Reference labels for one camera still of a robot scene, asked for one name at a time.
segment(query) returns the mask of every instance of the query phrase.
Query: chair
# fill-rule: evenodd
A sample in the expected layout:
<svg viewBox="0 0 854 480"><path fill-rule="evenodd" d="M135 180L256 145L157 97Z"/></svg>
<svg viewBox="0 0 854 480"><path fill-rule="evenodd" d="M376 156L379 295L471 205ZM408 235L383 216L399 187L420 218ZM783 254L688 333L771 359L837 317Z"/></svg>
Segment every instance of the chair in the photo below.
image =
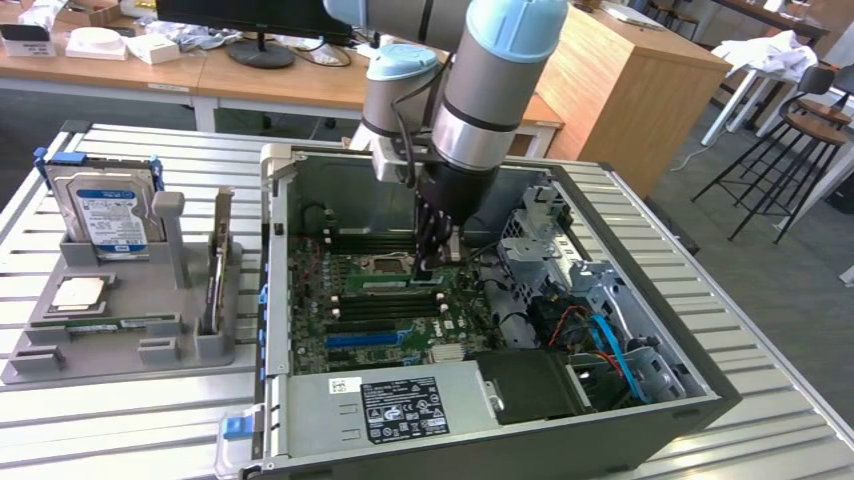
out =
<svg viewBox="0 0 854 480"><path fill-rule="evenodd" d="M845 95L842 95L842 98L835 104L827 106L814 102L813 100L799 99L795 102L795 106L799 110L811 113L817 117L833 123L837 130L842 130L842 128L853 121L851 117L842 113L842 110L849 103L851 92L854 92L854 65L849 65L839 70L833 86L845 92Z"/></svg>
<svg viewBox="0 0 854 480"><path fill-rule="evenodd" d="M803 78L798 83L798 94L779 106L778 114L781 121L777 126L747 149L745 154L735 160L726 170L723 170L721 175L715 177L715 179L703 187L691 199L691 202L695 202L714 185L719 185L735 199L734 206L742 205L747 209L747 217L743 219L742 223L730 235L730 241L742 231L747 222L750 222L750 219L757 215L757 213L761 213L762 215L789 217L789 221L774 240L775 244L779 243L779 240L783 238L783 235L786 235L789 227L791 226L791 220L797 217L806 199L809 198L810 193L813 192L813 189L823 177L827 167L839 152L839 148L847 143L847 137L845 134L835 130L830 125L822 123L815 118L790 111L791 106L805 95L822 95L827 93L834 82L834 76L834 72L830 70L818 67L810 67L807 69L803 74ZM797 132L795 139L785 144L786 142L783 141L783 138L793 130ZM786 157L786 154L793 150L801 139L805 137L809 138L809 142L801 149L795 159L789 163L789 165L783 165L782 168L778 167ZM762 153L755 159L753 159L753 161L749 161L750 155L763 144L767 144L767 146ZM775 145L782 147L782 151L774 160L767 162L763 159ZM819 147L821 152L818 157L814 162L810 162L810 156ZM738 176L738 179L729 179L727 176L738 167L743 168L745 171ZM745 176L749 174L755 176L755 179L753 181L742 181ZM737 194L729 189L727 185L739 185L746 188L741 194ZM803 191L802 196L798 196L805 186L806 191ZM761 193L762 196L759 201L750 206L747 203L749 196L753 192ZM787 194L787 199L781 202L781 197L783 197L785 193ZM774 206L778 207L782 213L770 211Z"/></svg>
<svg viewBox="0 0 854 480"><path fill-rule="evenodd" d="M670 22L670 29L679 33L679 29L682 28L682 25L684 25L686 23L688 25L692 25L692 29L691 29L691 36L688 37L688 40L691 40L691 42L694 41L694 36L696 35L696 27L699 26L699 20L696 18L694 18L691 15L688 15L687 13L682 13L682 12L674 12L672 13L674 16L674 20L678 20L679 23L676 25L674 25L674 21L671 20Z"/></svg>
<svg viewBox="0 0 854 480"><path fill-rule="evenodd" d="M650 4L647 5L646 10L643 11L643 14L658 22L658 17L662 13L664 14L664 21L662 24L664 25L664 27L670 28L670 24L672 23L672 18L674 18L672 7L666 6L660 2L650 0Z"/></svg>

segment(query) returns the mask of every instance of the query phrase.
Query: hard drive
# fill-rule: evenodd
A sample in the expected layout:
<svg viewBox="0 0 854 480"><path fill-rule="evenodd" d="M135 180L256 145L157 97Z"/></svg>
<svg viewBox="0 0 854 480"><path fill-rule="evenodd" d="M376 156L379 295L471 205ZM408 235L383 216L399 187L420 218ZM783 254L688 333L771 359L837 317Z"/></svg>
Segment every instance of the hard drive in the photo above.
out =
<svg viewBox="0 0 854 480"><path fill-rule="evenodd" d="M71 242L91 242L104 259L137 258L165 241L152 202L160 162L77 158L48 160L45 172Z"/></svg>

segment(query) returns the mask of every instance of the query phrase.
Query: warning label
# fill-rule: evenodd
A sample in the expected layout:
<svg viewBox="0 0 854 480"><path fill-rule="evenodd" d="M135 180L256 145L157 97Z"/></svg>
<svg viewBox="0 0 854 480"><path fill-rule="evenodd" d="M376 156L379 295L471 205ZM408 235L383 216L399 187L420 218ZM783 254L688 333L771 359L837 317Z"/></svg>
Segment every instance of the warning label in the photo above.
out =
<svg viewBox="0 0 854 480"><path fill-rule="evenodd" d="M362 384L362 403L371 443L450 433L435 377Z"/></svg>

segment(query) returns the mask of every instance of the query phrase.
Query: hard drive label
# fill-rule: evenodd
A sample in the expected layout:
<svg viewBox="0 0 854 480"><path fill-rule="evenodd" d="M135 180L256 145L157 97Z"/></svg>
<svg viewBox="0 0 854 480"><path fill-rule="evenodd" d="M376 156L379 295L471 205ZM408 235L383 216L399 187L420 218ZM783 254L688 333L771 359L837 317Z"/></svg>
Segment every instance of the hard drive label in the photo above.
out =
<svg viewBox="0 0 854 480"><path fill-rule="evenodd" d="M129 190L77 190L92 244L109 252L139 252L145 249L145 227L133 214L137 199Z"/></svg>

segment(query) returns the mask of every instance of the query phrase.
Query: metal slotted tabletop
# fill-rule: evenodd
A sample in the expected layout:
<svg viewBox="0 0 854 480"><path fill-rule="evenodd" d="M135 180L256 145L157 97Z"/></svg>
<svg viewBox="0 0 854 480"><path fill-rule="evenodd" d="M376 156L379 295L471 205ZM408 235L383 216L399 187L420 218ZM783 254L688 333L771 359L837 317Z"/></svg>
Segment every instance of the metal slotted tabletop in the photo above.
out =
<svg viewBox="0 0 854 480"><path fill-rule="evenodd" d="M233 364L167 377L83 386L0 384L0 478L101 478L116 472L121 478L159 480L212 477L217 420L252 401L259 152L269 141L113 125L57 136L55 151L159 156L167 190L187 197L187 241L204 241L211 229L216 187L236 187L231 228L245 248L237 325L243 344ZM636 196L598 165L566 168L743 396L702 434L678 439L635 471L608 478L854 478L850 427ZM583 225L578 228L591 255L603 255ZM59 258L63 232L56 202L33 172L0 215L0 367Z"/></svg>

